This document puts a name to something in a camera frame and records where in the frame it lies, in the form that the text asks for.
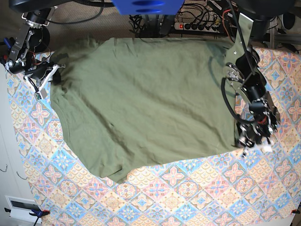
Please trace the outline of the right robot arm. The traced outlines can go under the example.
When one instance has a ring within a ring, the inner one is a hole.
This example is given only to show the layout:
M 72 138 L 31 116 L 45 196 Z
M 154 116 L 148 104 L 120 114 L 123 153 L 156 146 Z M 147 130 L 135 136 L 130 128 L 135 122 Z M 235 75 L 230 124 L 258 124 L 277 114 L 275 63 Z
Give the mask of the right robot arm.
M 49 49 L 47 26 L 56 9 L 57 6 L 51 6 L 23 13 L 24 23 L 17 37 L 4 39 L 9 50 L 8 56 L 3 57 L 6 70 L 12 74 L 21 73 L 36 100 L 47 97 L 45 86 L 52 80 L 58 80 L 58 70 L 66 67 L 51 62 L 49 56 L 42 60 L 35 58 L 38 53 Z

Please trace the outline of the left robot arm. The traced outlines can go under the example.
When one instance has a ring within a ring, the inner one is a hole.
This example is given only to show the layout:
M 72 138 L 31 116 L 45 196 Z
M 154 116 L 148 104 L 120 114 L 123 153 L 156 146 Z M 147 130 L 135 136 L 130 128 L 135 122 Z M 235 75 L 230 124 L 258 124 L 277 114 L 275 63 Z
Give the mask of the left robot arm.
M 236 144 L 244 149 L 243 155 L 256 149 L 271 152 L 274 143 L 270 137 L 277 132 L 280 125 L 280 113 L 265 88 L 267 81 L 258 69 L 260 58 L 250 44 L 254 20 L 241 10 L 236 11 L 231 1 L 228 4 L 237 34 L 233 46 L 225 55 L 225 77 L 221 81 L 222 97 L 235 119 L 238 131 Z M 242 97 L 253 116 L 252 120 L 244 120 L 235 112 L 226 96 L 226 84 Z

